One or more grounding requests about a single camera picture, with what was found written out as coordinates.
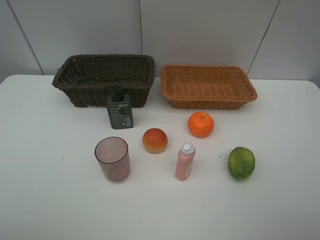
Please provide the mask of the red yellow peach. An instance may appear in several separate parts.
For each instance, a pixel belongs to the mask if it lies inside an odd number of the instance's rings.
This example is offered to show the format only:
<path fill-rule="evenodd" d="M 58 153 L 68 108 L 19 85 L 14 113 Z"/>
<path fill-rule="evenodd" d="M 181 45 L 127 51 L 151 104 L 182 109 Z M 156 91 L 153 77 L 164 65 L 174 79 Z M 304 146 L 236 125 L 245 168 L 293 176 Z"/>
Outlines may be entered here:
<path fill-rule="evenodd" d="M 142 144 L 148 153 L 159 154 L 167 148 L 168 137 L 163 130 L 150 128 L 144 133 Z"/>

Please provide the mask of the orange tangerine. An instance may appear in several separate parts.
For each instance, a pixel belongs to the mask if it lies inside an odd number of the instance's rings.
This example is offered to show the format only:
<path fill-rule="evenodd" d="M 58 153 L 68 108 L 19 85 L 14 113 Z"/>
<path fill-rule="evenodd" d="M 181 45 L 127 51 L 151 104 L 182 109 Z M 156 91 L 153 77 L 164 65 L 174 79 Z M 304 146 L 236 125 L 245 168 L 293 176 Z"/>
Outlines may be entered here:
<path fill-rule="evenodd" d="M 215 126 L 214 119 L 206 112 L 195 112 L 188 119 L 188 129 L 197 138 L 208 137 Z"/>

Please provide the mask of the pink bottle white cap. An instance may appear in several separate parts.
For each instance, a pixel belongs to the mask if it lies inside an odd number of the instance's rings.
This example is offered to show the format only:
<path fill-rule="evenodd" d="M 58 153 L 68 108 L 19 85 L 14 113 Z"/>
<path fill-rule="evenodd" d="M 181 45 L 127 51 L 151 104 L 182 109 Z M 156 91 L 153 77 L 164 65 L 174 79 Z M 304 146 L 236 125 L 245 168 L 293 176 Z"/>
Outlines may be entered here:
<path fill-rule="evenodd" d="M 185 181 L 189 177 L 195 154 L 196 149 L 192 143 L 185 142 L 182 144 L 177 156 L 175 169 L 176 179 L 179 181 Z"/>

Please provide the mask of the translucent purple plastic cup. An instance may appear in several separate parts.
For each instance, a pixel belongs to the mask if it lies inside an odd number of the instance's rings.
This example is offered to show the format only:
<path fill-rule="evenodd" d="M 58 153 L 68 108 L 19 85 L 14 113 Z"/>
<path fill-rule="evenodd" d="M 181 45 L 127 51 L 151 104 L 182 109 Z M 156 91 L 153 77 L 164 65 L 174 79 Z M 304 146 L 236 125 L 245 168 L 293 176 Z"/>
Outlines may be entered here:
<path fill-rule="evenodd" d="M 122 182 L 130 175 L 129 147 L 124 139 L 111 136 L 101 140 L 94 149 L 94 155 L 110 182 Z"/>

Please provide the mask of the green lime fruit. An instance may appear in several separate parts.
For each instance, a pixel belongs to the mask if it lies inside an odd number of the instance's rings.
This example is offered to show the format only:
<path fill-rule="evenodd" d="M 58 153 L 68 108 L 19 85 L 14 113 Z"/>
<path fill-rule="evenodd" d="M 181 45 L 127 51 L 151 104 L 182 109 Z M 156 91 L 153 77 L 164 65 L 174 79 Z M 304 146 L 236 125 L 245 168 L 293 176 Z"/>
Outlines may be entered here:
<path fill-rule="evenodd" d="M 228 170 L 230 175 L 237 181 L 247 180 L 255 169 L 255 155 L 245 147 L 234 148 L 228 157 Z"/>

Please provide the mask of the light brown wicker basket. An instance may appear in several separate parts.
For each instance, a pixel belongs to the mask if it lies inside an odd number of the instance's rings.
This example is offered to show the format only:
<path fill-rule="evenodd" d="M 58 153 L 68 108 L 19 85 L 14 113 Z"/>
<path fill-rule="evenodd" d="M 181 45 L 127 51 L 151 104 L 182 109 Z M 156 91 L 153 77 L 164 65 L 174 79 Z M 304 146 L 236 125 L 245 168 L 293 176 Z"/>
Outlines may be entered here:
<path fill-rule="evenodd" d="M 177 109 L 236 110 L 258 97 L 237 66 L 168 64 L 161 71 L 161 90 Z"/>

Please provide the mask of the dark green pump bottle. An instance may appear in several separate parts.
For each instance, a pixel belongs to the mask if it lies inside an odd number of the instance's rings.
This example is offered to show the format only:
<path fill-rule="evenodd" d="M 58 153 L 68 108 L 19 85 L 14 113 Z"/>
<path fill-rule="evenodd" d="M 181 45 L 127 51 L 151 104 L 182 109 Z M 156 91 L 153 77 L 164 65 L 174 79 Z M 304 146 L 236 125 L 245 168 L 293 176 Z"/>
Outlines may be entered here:
<path fill-rule="evenodd" d="M 120 85 L 109 88 L 106 109 L 110 125 L 114 130 L 130 129 L 134 127 L 133 112 L 130 96 L 124 93 Z"/>

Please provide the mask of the dark brown wicker basket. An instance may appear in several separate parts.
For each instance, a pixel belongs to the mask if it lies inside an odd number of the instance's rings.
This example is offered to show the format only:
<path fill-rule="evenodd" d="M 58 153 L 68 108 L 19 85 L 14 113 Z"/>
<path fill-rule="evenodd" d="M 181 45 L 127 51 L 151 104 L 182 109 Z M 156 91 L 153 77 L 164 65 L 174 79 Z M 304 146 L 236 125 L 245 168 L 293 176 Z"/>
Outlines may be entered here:
<path fill-rule="evenodd" d="M 79 54 L 58 69 L 52 85 L 79 108 L 104 107 L 110 87 L 119 85 L 134 108 L 142 108 L 156 77 L 151 56 L 136 54 Z"/>

